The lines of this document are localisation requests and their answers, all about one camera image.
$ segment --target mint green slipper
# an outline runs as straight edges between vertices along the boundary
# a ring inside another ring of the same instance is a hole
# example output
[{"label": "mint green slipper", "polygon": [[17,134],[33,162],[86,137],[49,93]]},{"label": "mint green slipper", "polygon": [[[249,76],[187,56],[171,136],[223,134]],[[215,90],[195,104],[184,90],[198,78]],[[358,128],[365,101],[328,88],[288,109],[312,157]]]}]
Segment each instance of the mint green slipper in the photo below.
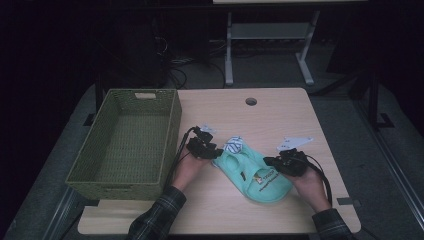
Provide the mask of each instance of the mint green slipper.
[{"label": "mint green slipper", "polygon": [[276,202],[290,191],[292,184],[274,167],[267,166],[263,158],[236,136],[224,145],[224,152],[213,164],[247,198],[261,203]]}]

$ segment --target green basket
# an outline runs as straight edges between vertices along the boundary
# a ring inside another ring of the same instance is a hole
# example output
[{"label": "green basket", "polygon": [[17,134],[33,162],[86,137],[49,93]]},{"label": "green basket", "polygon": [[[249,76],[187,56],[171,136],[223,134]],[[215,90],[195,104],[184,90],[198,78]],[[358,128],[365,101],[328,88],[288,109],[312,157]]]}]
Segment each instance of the green basket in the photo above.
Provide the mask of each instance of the green basket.
[{"label": "green basket", "polygon": [[66,179],[88,199],[156,200],[177,151],[176,90],[111,89]]}]

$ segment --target cable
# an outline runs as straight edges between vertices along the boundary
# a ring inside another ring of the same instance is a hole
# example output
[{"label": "cable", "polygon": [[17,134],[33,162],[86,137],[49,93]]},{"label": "cable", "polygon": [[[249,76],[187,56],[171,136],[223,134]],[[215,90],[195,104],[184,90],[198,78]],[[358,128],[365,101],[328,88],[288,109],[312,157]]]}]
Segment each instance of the cable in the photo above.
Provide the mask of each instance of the cable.
[{"label": "cable", "polygon": [[321,164],[319,164],[319,162],[317,161],[317,160],[315,160],[315,158],[313,158],[313,157],[311,157],[311,156],[309,156],[309,155],[305,155],[306,157],[308,157],[308,158],[310,158],[310,159],[312,159],[312,160],[314,160],[317,164],[318,164],[318,166],[319,166],[319,168],[320,168],[320,170],[321,170],[321,172],[324,172],[324,170],[322,169],[322,167],[321,167]]},{"label": "cable", "polygon": [[213,49],[211,49],[211,50],[209,51],[209,56],[210,56],[210,57],[214,57],[215,55],[219,55],[219,53],[225,53],[226,46],[227,46],[226,41],[225,41],[225,40],[217,40],[217,41],[215,41],[215,42],[217,42],[217,43],[222,43],[222,44],[220,44],[220,46],[215,47],[215,48],[213,48]]},{"label": "cable", "polygon": [[214,66],[215,68],[218,69],[218,71],[221,73],[222,79],[224,80],[224,84],[222,85],[222,88],[225,88],[226,85],[226,80],[225,80],[225,74],[224,71],[222,71],[222,69],[220,67],[218,67],[218,65],[216,65],[215,63],[211,63],[209,62],[209,65]]},{"label": "cable", "polygon": [[265,47],[255,42],[256,41],[234,41],[234,44],[231,45],[233,48],[232,55],[235,58],[252,58],[264,54]]},{"label": "cable", "polygon": [[191,152],[188,152],[186,155],[184,155],[180,160],[178,160],[178,163],[181,162],[185,157],[187,157]]},{"label": "cable", "polygon": [[177,153],[175,155],[174,161],[172,162],[171,168],[170,168],[168,175],[166,177],[164,189],[171,185],[171,180],[172,180],[172,177],[174,175],[174,171],[175,171],[178,163],[180,162],[180,160],[182,160],[184,157],[187,156],[186,155],[186,156],[184,156],[183,158],[180,159],[180,155],[181,155],[181,152],[183,151],[183,148],[184,148],[184,145],[187,141],[188,135],[190,134],[191,131],[194,131],[194,129],[195,128],[192,127],[184,134],[183,139],[181,140],[180,146],[178,147]]},{"label": "cable", "polygon": [[[180,83],[179,79],[171,72],[172,70],[180,72],[184,76],[183,83]],[[185,74],[184,71],[177,68],[170,68],[168,71],[168,77],[174,83],[176,89],[185,88],[185,84],[187,83],[187,75]]]},{"label": "cable", "polygon": [[309,161],[305,161],[303,159],[296,158],[296,157],[288,157],[288,158],[290,160],[294,160],[294,161],[297,161],[297,162],[304,163],[305,165],[307,165],[308,167],[312,168],[315,172],[318,173],[318,175],[321,177],[321,180],[324,182],[325,190],[327,192],[327,200],[330,203],[330,205],[333,206],[333,194],[331,192],[330,182],[328,181],[328,179],[325,176],[324,172],[322,170],[320,170],[317,166],[315,166],[314,164],[312,164],[311,162],[309,162]]},{"label": "cable", "polygon": [[163,56],[164,54],[165,54],[165,52],[166,52],[166,50],[168,50],[168,42],[166,41],[166,39],[165,38],[163,38],[163,37],[155,37],[155,39],[156,40],[162,40],[164,43],[165,43],[165,47],[164,47],[164,49],[161,51],[161,52],[158,52],[158,54],[160,55],[160,56]]},{"label": "cable", "polygon": [[178,65],[178,64],[190,63],[192,61],[194,61],[194,58],[183,58],[183,59],[174,59],[174,60],[171,60],[171,63]]}]

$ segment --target black cable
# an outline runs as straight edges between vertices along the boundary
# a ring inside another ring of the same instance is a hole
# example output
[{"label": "black cable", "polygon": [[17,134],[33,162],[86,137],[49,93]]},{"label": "black cable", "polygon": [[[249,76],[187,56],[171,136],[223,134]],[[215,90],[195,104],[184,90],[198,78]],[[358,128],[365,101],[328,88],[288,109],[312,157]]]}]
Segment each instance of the black cable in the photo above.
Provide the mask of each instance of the black cable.
[{"label": "black cable", "polygon": [[225,81],[225,73],[222,71],[222,69],[218,66],[218,65],[216,65],[215,63],[211,63],[211,62],[209,62],[209,65],[211,65],[211,66],[214,66],[215,68],[217,68],[218,69],[218,71],[221,73],[221,76],[222,76],[222,79],[224,80],[224,84],[222,85],[222,88],[225,88],[225,84],[226,84],[226,81]]},{"label": "black cable", "polygon": [[302,160],[302,159],[299,159],[299,158],[295,158],[295,157],[289,157],[289,159],[290,160],[294,160],[294,161],[298,161],[298,162],[302,162],[302,163],[306,164],[308,167],[312,168],[315,172],[318,173],[318,175],[321,177],[321,180],[324,182],[325,190],[327,192],[327,200],[330,203],[330,205],[333,206],[333,194],[331,192],[330,182],[328,181],[328,179],[325,176],[324,172],[321,171],[314,164],[310,163],[309,161],[305,161],[305,160]]},{"label": "black cable", "polygon": [[186,153],[186,155],[184,155],[182,158],[180,158],[180,160],[178,160],[178,163],[181,162],[185,157],[187,157],[191,152]]},{"label": "black cable", "polygon": [[243,41],[242,43],[239,43],[238,41],[234,41],[234,44],[231,44],[231,46],[233,48],[232,56],[234,58],[252,58],[259,55],[263,55],[265,53],[264,46],[262,46],[261,44],[256,44],[252,41]]},{"label": "black cable", "polygon": [[315,158],[313,158],[313,157],[311,157],[309,155],[305,155],[305,156],[308,157],[308,158],[310,158],[310,159],[312,159],[312,160],[314,160],[318,164],[319,168],[321,169],[321,172],[324,172],[324,170],[321,167],[321,164],[319,164],[319,162]]},{"label": "black cable", "polygon": [[220,44],[219,47],[212,47],[212,46],[210,47],[212,49],[209,51],[209,57],[222,57],[223,55],[225,55],[225,53],[227,51],[226,40],[222,40],[220,42],[222,42],[223,44]]},{"label": "black cable", "polygon": [[[177,71],[181,73],[184,77],[183,83],[180,83],[179,79],[171,71]],[[187,83],[187,74],[184,71],[177,68],[170,68],[168,76],[171,78],[171,81],[174,83],[176,89],[185,88],[185,84]]]},{"label": "black cable", "polygon": [[172,177],[173,177],[173,175],[174,175],[174,171],[175,171],[175,169],[176,169],[176,167],[177,167],[177,165],[178,165],[178,163],[180,162],[179,160],[180,160],[180,155],[181,155],[181,152],[183,151],[183,148],[184,148],[184,145],[185,145],[185,143],[186,143],[186,141],[187,141],[187,138],[188,138],[188,135],[190,134],[190,132],[191,131],[193,131],[195,128],[194,127],[192,127],[192,128],[190,128],[185,134],[184,134],[184,136],[183,136],[183,139],[181,140],[181,143],[180,143],[180,146],[178,147],[178,150],[177,150],[177,153],[176,153],[176,155],[175,155],[175,158],[174,158],[174,160],[173,160],[173,162],[172,162],[172,166],[171,166],[171,168],[169,169],[169,172],[168,172],[168,175],[167,175],[167,177],[166,177],[166,181],[165,181],[165,187],[164,187],[164,189],[166,188],[166,187],[168,187],[168,186],[170,186],[171,185],[171,180],[172,180]]}]

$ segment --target plaid shirt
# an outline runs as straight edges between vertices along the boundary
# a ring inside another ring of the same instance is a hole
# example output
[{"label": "plaid shirt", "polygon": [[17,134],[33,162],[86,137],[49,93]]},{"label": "plaid shirt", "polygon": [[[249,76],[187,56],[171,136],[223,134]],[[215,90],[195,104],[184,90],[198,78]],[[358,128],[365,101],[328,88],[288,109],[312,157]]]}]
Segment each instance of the plaid shirt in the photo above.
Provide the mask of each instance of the plaid shirt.
[{"label": "plaid shirt", "polygon": [[[186,197],[180,190],[173,186],[166,188],[152,208],[134,220],[126,240],[166,239],[175,217],[185,202]],[[317,213],[312,219],[323,240],[354,239],[336,209]]]},{"label": "plaid shirt", "polygon": [[312,216],[321,239],[355,239],[337,209],[328,209]]},{"label": "plaid shirt", "polygon": [[126,239],[166,239],[175,217],[185,202],[186,197],[180,190],[173,186],[166,188],[152,208],[134,220]]}]

